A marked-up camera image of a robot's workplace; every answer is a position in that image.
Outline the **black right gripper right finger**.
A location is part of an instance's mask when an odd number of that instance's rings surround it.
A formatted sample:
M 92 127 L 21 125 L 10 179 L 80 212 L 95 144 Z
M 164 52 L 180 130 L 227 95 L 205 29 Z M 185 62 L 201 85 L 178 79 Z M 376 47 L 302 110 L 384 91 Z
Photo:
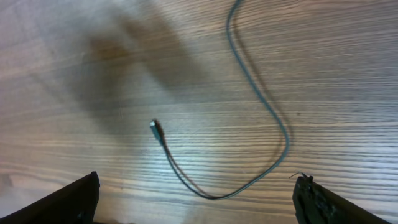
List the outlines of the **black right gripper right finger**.
M 297 178 L 292 200 L 299 224 L 389 224 L 317 184 L 311 175 Z

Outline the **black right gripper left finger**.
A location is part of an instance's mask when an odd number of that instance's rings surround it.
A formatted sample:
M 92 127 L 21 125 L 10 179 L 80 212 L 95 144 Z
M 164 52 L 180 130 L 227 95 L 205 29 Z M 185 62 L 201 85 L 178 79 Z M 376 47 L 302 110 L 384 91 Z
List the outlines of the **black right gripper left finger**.
M 100 197 L 95 171 L 58 191 L 1 218 L 1 224 L 93 223 Z

